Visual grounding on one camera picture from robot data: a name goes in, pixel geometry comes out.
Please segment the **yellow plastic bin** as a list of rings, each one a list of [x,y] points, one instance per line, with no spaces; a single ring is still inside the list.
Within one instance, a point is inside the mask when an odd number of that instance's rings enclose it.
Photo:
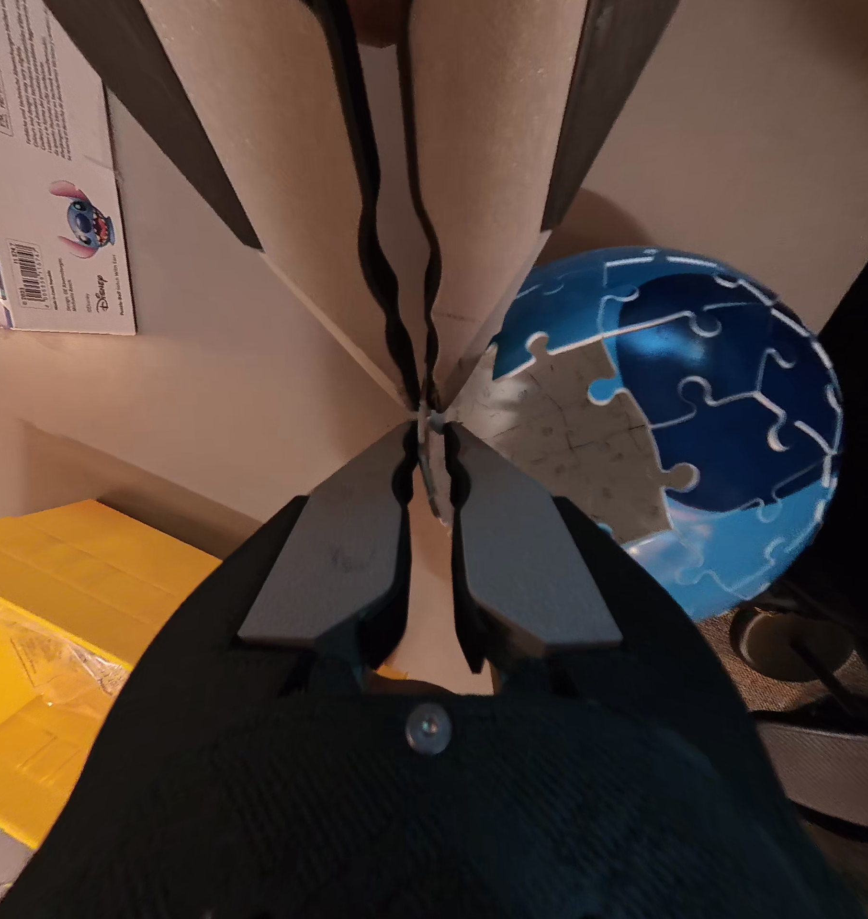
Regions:
[[[131,672],[219,564],[94,500],[0,518],[0,616],[45,627]],[[0,725],[1,831],[37,850],[115,699],[102,718],[32,702]]]

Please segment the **person's right hand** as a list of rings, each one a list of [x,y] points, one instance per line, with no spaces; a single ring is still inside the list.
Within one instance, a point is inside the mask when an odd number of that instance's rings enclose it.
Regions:
[[[348,1],[358,42],[386,48],[400,40],[412,1]]]

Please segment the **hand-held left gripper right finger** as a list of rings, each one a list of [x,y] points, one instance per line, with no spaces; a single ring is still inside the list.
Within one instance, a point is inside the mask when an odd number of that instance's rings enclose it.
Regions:
[[[553,496],[446,424],[454,620],[473,672],[620,647],[623,637]]]

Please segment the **blue puzzle ball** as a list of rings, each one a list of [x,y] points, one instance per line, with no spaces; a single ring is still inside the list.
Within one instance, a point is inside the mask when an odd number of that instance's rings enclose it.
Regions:
[[[843,439],[830,359],[778,294],[648,247],[532,269],[445,419],[574,503],[695,621],[807,547]]]

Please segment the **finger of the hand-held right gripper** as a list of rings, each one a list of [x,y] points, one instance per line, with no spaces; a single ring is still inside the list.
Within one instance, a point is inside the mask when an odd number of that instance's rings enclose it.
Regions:
[[[348,2],[142,6],[267,264],[394,400],[421,400],[378,235],[381,166]]]
[[[411,3],[399,63],[435,243],[430,404],[456,398],[550,234],[543,215],[587,6]]]

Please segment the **round grey chair hub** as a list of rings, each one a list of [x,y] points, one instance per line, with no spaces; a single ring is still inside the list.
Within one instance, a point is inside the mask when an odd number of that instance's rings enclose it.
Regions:
[[[842,626],[748,605],[728,637],[728,670],[750,710],[790,712],[827,698],[854,710],[857,697],[837,676],[854,651]]]

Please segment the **white blue puzzle box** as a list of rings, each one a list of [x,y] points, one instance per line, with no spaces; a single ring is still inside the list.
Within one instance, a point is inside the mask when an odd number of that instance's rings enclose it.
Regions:
[[[106,93],[48,6],[0,1],[0,329],[134,336]]]

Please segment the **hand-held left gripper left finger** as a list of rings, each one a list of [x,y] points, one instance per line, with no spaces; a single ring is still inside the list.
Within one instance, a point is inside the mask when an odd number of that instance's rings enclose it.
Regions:
[[[415,426],[380,438],[309,495],[238,630],[249,645],[377,669],[408,616]]]

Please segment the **clear plastic bag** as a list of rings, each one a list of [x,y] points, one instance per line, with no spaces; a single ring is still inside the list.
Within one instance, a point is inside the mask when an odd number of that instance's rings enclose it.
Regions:
[[[32,702],[102,718],[129,673],[45,627],[0,616],[0,725]]]

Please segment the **white puzzle piece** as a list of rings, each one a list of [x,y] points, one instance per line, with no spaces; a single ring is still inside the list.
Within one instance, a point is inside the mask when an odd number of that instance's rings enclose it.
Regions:
[[[418,467],[434,516],[449,534],[453,527],[451,477],[447,469],[444,419],[422,402],[417,414]]]

